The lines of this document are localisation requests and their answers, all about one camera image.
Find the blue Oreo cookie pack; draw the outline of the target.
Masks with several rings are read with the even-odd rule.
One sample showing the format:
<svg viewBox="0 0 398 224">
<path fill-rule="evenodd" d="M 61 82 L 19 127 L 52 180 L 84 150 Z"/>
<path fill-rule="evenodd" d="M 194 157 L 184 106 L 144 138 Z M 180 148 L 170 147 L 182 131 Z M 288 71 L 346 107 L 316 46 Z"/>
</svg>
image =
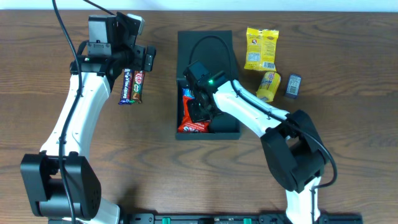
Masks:
<svg viewBox="0 0 398 224">
<path fill-rule="evenodd" d="M 188 100 L 191 100 L 191 99 L 195 98 L 193 92 L 189 88 L 183 88 L 182 89 L 182 97 L 186 98 Z"/>
</svg>

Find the dark green box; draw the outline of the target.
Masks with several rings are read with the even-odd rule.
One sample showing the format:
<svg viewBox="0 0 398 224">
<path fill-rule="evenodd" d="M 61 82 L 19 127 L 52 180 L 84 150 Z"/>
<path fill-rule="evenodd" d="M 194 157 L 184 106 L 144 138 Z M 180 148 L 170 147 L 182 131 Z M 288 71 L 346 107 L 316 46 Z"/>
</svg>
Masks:
<svg viewBox="0 0 398 224">
<path fill-rule="evenodd" d="M 233 52 L 233 33 L 230 30 L 206 30 L 178 32 L 177 54 L 177 126 L 183 120 L 183 89 L 188 88 L 188 82 L 183 71 L 188 65 L 189 56 L 192 62 L 198 60 L 204 67 L 215 74 L 226 72 L 239 78 L 239 69 Z M 211 120 L 208 133 L 180 133 L 175 134 L 177 140 L 237 140 L 241 136 L 241 124 L 238 119 L 228 113 L 221 114 Z"/>
</svg>

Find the red Hacks candy bag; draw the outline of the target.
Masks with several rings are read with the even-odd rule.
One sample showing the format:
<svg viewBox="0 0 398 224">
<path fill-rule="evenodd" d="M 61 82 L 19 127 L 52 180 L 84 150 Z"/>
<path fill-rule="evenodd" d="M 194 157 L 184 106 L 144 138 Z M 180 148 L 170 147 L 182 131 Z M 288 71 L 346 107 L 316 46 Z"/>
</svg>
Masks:
<svg viewBox="0 0 398 224">
<path fill-rule="evenodd" d="M 208 126 L 210 124 L 209 121 L 201 121 L 194 123 L 190 117 L 188 112 L 188 100 L 192 100 L 193 98 L 190 96 L 183 96 L 183 119 L 181 125 L 178 127 L 178 133 L 207 133 Z"/>
</svg>

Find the yellow Hacks candy bag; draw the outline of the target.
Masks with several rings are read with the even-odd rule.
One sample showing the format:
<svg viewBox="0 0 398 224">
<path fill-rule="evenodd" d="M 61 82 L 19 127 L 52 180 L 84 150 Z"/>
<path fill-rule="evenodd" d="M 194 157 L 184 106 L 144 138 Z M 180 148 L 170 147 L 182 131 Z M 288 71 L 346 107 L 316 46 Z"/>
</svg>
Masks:
<svg viewBox="0 0 398 224">
<path fill-rule="evenodd" d="M 246 70 L 276 72 L 275 53 L 278 30 L 255 29 L 248 27 L 246 30 Z"/>
</svg>

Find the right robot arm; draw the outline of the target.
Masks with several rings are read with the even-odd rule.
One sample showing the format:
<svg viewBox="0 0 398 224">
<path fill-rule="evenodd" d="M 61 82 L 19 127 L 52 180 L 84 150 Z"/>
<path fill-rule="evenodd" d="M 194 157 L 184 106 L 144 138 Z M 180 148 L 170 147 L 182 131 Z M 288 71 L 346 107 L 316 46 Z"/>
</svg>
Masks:
<svg viewBox="0 0 398 224">
<path fill-rule="evenodd" d="M 312 120 L 305 112 L 277 109 L 248 92 L 224 72 L 183 73 L 193 91 L 190 116 L 227 113 L 238 119 L 261 140 L 268 168 L 285 189 L 286 216 L 291 223 L 316 223 L 320 218 L 317 193 L 324 185 L 326 164 L 335 161 L 322 143 Z"/>
</svg>

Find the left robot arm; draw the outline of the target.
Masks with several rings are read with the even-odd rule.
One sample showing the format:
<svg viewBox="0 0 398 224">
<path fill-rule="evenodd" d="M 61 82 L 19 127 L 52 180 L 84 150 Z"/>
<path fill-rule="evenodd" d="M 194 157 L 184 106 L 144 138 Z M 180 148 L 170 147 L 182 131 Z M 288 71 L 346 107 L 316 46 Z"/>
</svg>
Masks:
<svg viewBox="0 0 398 224">
<path fill-rule="evenodd" d="M 21 176 L 32 213 L 52 223 L 122 223 L 121 207 L 101 195 L 90 166 L 99 114 L 118 76 L 152 70 L 155 47 L 120 46 L 95 53 L 83 42 L 70 65 L 70 87 L 49 138 L 37 154 L 25 154 Z"/>
</svg>

